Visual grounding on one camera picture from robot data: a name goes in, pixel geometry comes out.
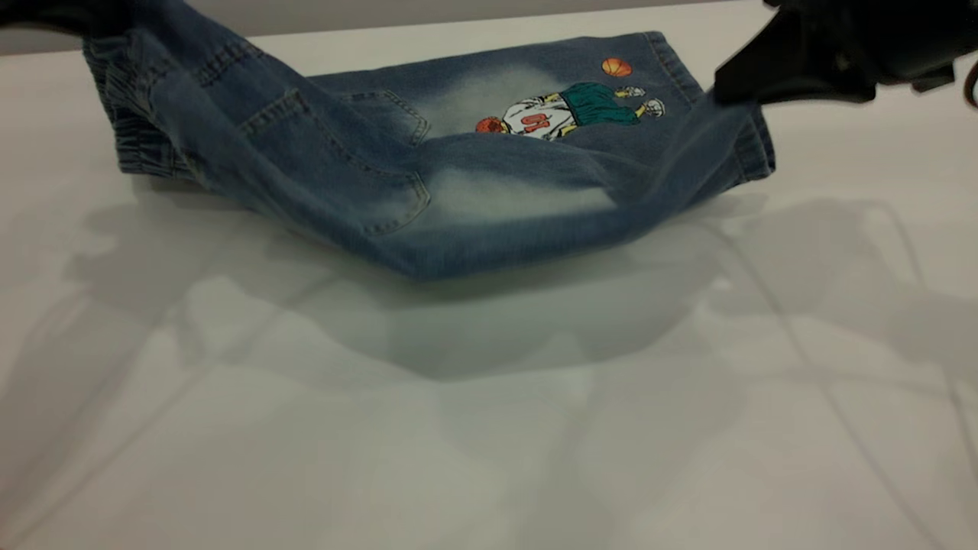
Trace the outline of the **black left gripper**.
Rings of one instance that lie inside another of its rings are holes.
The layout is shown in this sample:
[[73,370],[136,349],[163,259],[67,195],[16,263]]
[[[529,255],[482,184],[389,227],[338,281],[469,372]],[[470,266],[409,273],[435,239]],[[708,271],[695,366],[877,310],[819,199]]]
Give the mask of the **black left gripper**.
[[[1,28],[35,28],[38,1],[1,1]],[[131,25],[129,1],[42,1],[42,24],[73,36],[112,36]]]

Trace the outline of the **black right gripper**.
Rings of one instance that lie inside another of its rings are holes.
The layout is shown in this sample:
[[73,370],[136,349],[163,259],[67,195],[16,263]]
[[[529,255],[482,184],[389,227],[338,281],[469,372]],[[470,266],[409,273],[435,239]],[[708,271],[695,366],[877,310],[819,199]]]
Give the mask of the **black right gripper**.
[[874,83],[929,92],[953,84],[954,64],[976,51],[974,1],[767,5],[778,9],[772,20],[716,70],[720,104],[863,104]]

